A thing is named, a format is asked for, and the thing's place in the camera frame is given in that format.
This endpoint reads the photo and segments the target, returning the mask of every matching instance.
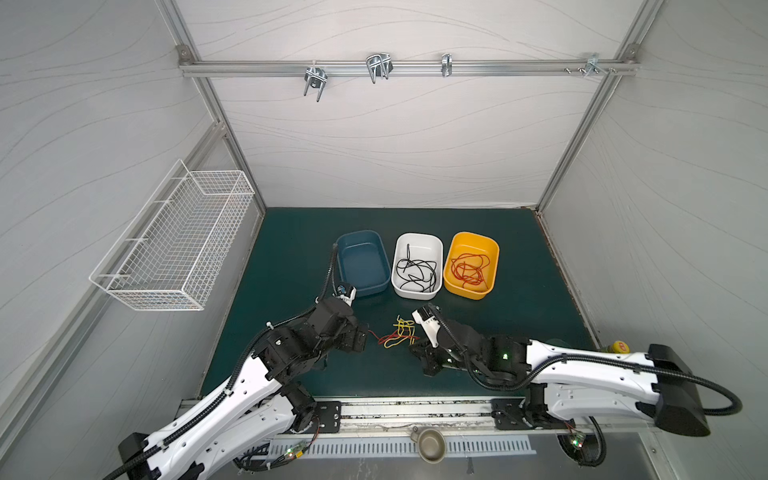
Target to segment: white wire basket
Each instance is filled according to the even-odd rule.
[[[153,195],[167,197],[144,205],[90,277],[134,310],[202,310],[253,199],[240,170],[179,163]]]

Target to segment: ventilated metal panel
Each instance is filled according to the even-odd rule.
[[[446,457],[492,457],[535,455],[527,435],[450,435],[445,437]],[[295,439],[273,440],[267,459],[274,460],[296,444]],[[305,458],[418,457],[416,444],[408,437],[317,439]]]

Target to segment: wire bundle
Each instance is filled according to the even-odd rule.
[[[423,293],[432,293],[437,286],[437,262],[434,260],[411,260],[411,244],[406,244],[406,258],[401,258],[395,264],[395,274],[405,280],[399,288],[406,290],[406,285],[414,283],[421,287]]]
[[[474,258],[480,259],[479,266],[473,265],[472,263],[467,263],[467,260]],[[490,264],[491,259],[488,258],[488,255],[483,255],[482,253],[462,253],[456,258],[451,258],[451,273],[456,277],[457,280],[461,280],[463,282],[462,288],[464,288],[467,284],[477,286],[481,283],[484,283],[487,289],[488,284],[485,283],[485,277],[483,276],[482,269],[486,268]]]
[[[265,445],[260,446],[257,449],[247,452],[245,455],[243,455],[240,458],[234,459],[232,463],[234,463],[239,470],[245,471],[245,472],[265,472],[266,470],[271,470],[272,468],[288,465],[293,460],[296,460],[297,458],[304,455],[306,451],[310,449],[310,447],[315,442],[315,440],[317,440],[317,436],[320,433],[320,420],[317,417],[313,417],[312,421],[313,422],[317,421],[317,430],[315,430],[315,435],[313,435],[310,443],[308,443],[306,446],[303,446],[298,452],[295,450],[295,448],[289,449],[287,452],[283,453],[281,456],[275,458],[271,462],[259,462],[259,464],[253,465],[254,456],[266,455],[268,453],[270,444],[267,443]]]
[[[406,340],[409,341],[410,345],[413,345],[413,343],[419,339],[417,336],[415,336],[416,323],[413,320],[405,320],[400,318],[400,315],[398,315],[397,323],[393,323],[393,326],[396,326],[397,330],[390,333],[389,335],[378,336],[372,330],[368,331],[371,333],[371,335],[376,337],[376,339],[379,341],[379,345],[384,345],[384,348],[386,349],[391,349],[395,345],[399,345]]]
[[[576,461],[580,466],[597,467],[601,465],[605,460],[607,446],[605,443],[605,437],[603,436],[603,430],[598,425],[597,420],[595,420],[593,416],[589,417],[589,419],[592,422],[592,425],[594,425],[594,434],[598,441],[598,453],[596,455],[585,455],[582,444],[579,443],[577,445],[572,442],[572,439],[579,439],[586,437],[586,435],[578,431],[568,422],[564,422],[564,424],[566,427],[568,427],[568,432],[570,435],[558,435],[558,443],[560,443],[560,447],[563,449],[563,452],[565,452],[569,458],[572,458],[574,461]]]

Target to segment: white robotic arm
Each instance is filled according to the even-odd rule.
[[[350,306],[354,287],[334,290],[338,296],[251,340],[233,375],[189,412],[150,435],[127,437],[118,448],[125,463],[106,479],[202,480],[278,433],[305,429],[316,402],[293,379],[331,349],[361,352],[366,344],[368,326]]]
[[[696,377],[663,345],[647,353],[618,355],[548,345],[509,335],[483,336],[470,326],[446,319],[432,304],[413,312],[427,340],[411,352],[427,376],[443,368],[466,370],[480,386],[500,392],[523,392],[521,404],[508,403],[504,416],[521,429],[562,428],[578,417],[632,416],[653,421],[678,435],[710,434],[706,415],[732,415],[741,401],[730,390]],[[722,409],[705,409],[696,385],[731,401]]]
[[[203,480],[276,434],[307,429],[316,402],[293,379],[331,349],[361,352],[365,347],[368,327],[358,324],[350,306],[355,290],[342,285],[338,291],[349,294],[320,300],[306,314],[270,326],[252,340],[233,376],[179,419],[150,435],[126,438],[119,447],[126,463],[106,479],[127,473],[130,480]],[[443,368],[463,369],[486,389],[525,392],[523,402],[503,399],[492,413],[515,429],[562,429],[564,422],[595,415],[633,416],[668,432],[703,436],[709,434],[705,415],[741,409],[733,393],[692,376],[665,346],[617,355],[483,336],[443,318],[431,304],[413,317],[428,338],[411,352],[427,376]],[[704,409],[696,384],[724,394],[732,405]]]

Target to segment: black cable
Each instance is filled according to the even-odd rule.
[[[416,275],[409,273],[408,276],[403,276],[403,274],[406,273],[406,269],[415,267],[419,269],[419,273],[421,273],[421,278],[418,278]],[[427,272],[431,273],[429,278],[426,277],[424,270],[422,270],[422,267],[427,269]],[[435,269],[437,268],[437,262],[434,260],[411,260],[411,244],[406,244],[406,258],[401,258],[397,261],[395,264],[395,274],[400,277],[401,279],[405,280],[404,284],[402,284],[399,288],[403,288],[405,285],[409,283],[415,283],[416,285],[420,286],[422,288],[422,292],[424,293],[431,293],[435,291],[435,287],[437,286],[437,272]]]
[[[574,444],[571,442],[571,440],[574,438],[573,432],[570,435],[558,435],[558,443],[560,444],[560,447],[563,449],[563,452],[569,457],[572,458],[575,462],[577,462],[582,467],[597,467],[599,465],[602,465],[603,461],[605,461],[605,455],[607,452],[607,443],[605,442],[605,436],[603,435],[603,430],[598,425],[598,421],[594,419],[594,417],[589,417],[590,421],[592,422],[592,425],[594,425],[594,436],[598,441],[598,454],[592,458],[587,459],[585,458],[584,452],[587,450],[591,450],[588,447],[588,444],[586,441],[584,442],[584,445],[581,448],[577,448],[574,446]]]
[[[582,459],[579,465],[583,465],[585,467],[597,467],[605,460],[608,444],[605,442],[603,429],[601,429],[598,425],[598,421],[595,420],[593,416],[589,417],[589,421],[592,422],[592,425],[594,425],[594,434],[598,437],[598,451],[600,453],[598,453],[598,457],[595,460],[585,461]]]
[[[432,308],[432,313],[435,314],[435,318],[437,319],[437,321],[440,322],[440,325],[442,326],[442,328],[444,328],[445,332],[448,333],[448,336],[451,337],[451,341],[453,341],[453,343],[455,343],[456,346],[458,346],[461,349],[461,353],[464,356],[464,364],[467,366],[467,372],[469,373],[470,378],[472,378],[472,380],[475,383],[477,383],[484,389],[495,390],[497,392],[514,392],[515,390],[523,389],[528,385],[530,385],[533,382],[533,379],[535,379],[539,373],[543,372],[544,369],[546,369],[547,367],[555,363],[590,362],[590,363],[599,363],[601,365],[615,366],[620,369],[628,369],[628,370],[632,370],[633,372],[647,372],[647,373],[653,373],[656,376],[666,376],[669,378],[686,380],[688,382],[693,382],[693,383],[696,383],[697,385],[701,385],[704,388],[713,390],[714,392],[717,392],[730,400],[730,405],[727,407],[723,407],[719,409],[703,409],[704,415],[709,415],[709,416],[735,415],[738,412],[741,412],[741,409],[743,408],[741,399],[739,399],[739,397],[736,396],[735,393],[731,392],[729,389],[725,388],[722,385],[718,385],[715,382],[711,382],[710,380],[703,379],[699,376],[691,375],[689,373],[680,372],[677,370],[662,369],[656,366],[641,365],[640,363],[634,363],[634,362],[621,362],[620,360],[589,356],[589,355],[584,355],[580,353],[563,353],[558,356],[549,357],[544,362],[538,364],[535,368],[533,368],[533,370],[531,370],[531,372],[527,374],[525,378],[523,378],[519,382],[514,383],[512,385],[496,385],[493,383],[488,383],[483,379],[481,379],[478,376],[478,374],[475,372],[475,369],[472,367],[472,362],[469,358],[469,353],[467,352],[466,347],[458,342],[456,337],[453,335],[453,332],[451,332],[451,330],[445,324],[445,321],[442,318],[442,314],[440,314],[440,312],[434,307]]]
[[[326,278],[323,281],[323,289],[320,291],[320,295],[318,295],[317,297],[317,302],[319,302],[320,300],[323,300],[326,296],[326,292],[328,291],[328,285],[331,282],[331,278],[333,277],[333,274],[336,271],[336,268],[335,268],[336,253],[338,252],[338,250],[339,250],[339,246],[336,243],[334,243],[333,247],[331,248],[330,260],[328,264],[328,270],[326,272]],[[298,315],[295,315],[289,319],[283,320],[277,325],[273,325],[272,328],[277,328],[278,326],[282,326],[288,322],[292,322],[295,319],[299,319],[303,316],[309,315],[311,312],[315,310],[315,308],[316,307],[313,305],[310,308],[299,313]],[[230,378],[227,381],[227,385],[224,387],[224,391],[231,390],[232,387],[234,387],[235,382],[237,381],[237,377],[240,376],[240,371],[242,371],[243,369],[243,364],[248,359],[248,356],[253,351],[253,348],[256,346],[259,340],[261,340],[261,337],[263,337],[264,334],[269,330],[270,330],[269,328],[265,328],[261,330],[260,332],[258,332],[258,334],[256,334],[255,337],[251,339],[250,342],[248,342],[248,346],[240,354],[240,357],[238,357],[237,363],[235,363],[235,368],[232,370],[232,374],[230,375]],[[170,445],[172,442],[178,440],[183,434],[189,432],[189,430],[192,429],[192,427],[200,423],[205,417],[207,417],[213,410],[215,410],[216,407],[218,407],[224,401],[224,399],[227,397],[227,394],[224,391],[220,392],[219,395],[217,395],[216,398],[207,407],[205,407],[205,409],[203,409],[202,412],[195,415],[189,422],[179,427],[178,430],[171,433],[169,436],[165,437],[162,441],[162,444]],[[161,447],[158,445],[155,445],[151,449],[146,450],[140,453],[139,455],[136,455],[131,460],[117,467],[115,470],[107,474],[107,476],[105,476],[103,480],[115,480],[117,477],[119,477],[120,475],[123,475],[125,472],[129,472],[130,470],[133,470],[134,468],[138,467],[142,462],[146,462],[148,458],[158,453],[160,450],[161,450]]]

